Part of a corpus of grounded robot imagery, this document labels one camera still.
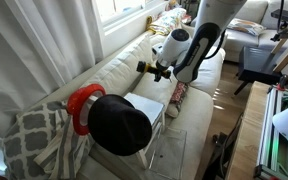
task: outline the white table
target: white table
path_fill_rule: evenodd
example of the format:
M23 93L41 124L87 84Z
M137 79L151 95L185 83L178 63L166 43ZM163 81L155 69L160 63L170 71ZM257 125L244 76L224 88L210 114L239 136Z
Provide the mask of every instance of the white table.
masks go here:
M124 98L128 100L135 107L135 109L142 111L148 117L152 125L153 134L150 142L144 149L136 153L141 165L144 169L146 169L148 168L148 163L145 154L160 128L162 131L164 130L165 118L164 113L162 113L164 104L133 93L128 93Z

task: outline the window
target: window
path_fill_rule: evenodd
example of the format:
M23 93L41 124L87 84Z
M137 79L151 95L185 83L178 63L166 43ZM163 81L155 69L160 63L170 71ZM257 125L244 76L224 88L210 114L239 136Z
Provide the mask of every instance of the window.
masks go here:
M143 9L153 0L96 0L98 12L104 25Z

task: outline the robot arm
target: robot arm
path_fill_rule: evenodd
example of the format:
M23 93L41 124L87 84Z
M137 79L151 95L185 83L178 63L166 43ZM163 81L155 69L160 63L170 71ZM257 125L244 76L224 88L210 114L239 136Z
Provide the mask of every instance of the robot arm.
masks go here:
M173 74L176 79L184 83L194 81L205 56L245 2L201 0L193 38L183 29L173 30L163 45L153 47L153 52L158 55L156 68L145 69L156 69L155 81L159 81L161 76L167 78L168 67L175 64Z

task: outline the wooden floor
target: wooden floor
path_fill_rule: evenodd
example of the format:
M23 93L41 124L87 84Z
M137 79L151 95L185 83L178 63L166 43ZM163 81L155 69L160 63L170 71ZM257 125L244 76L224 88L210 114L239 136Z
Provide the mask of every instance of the wooden floor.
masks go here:
M213 97L214 110L212 121L208 130L204 145L203 155L195 180L203 177L204 171L214 149L212 137L214 134L223 132L229 134L233 129L238 117L244 111L250 88L248 84L238 95L234 96L235 90L242 83L235 74L238 71L237 64L224 62L219 86Z

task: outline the small side table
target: small side table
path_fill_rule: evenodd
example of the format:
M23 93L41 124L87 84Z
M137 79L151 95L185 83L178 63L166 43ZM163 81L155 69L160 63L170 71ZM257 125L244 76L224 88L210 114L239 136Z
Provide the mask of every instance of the small side table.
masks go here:
M282 52L272 54L271 51L254 47L244 47L240 52L238 79L244 81L234 92L237 95L248 83L259 81L265 84L276 84L282 76L273 72L276 60Z
M144 149L136 153L136 156L143 168L147 169L148 163L145 154L150 147L155 135L160 131L160 129L164 130L165 119L164 113L162 111L164 104L133 93L127 93L124 98L128 100L135 107L135 109L142 111L148 117L152 125L153 134L150 142Z

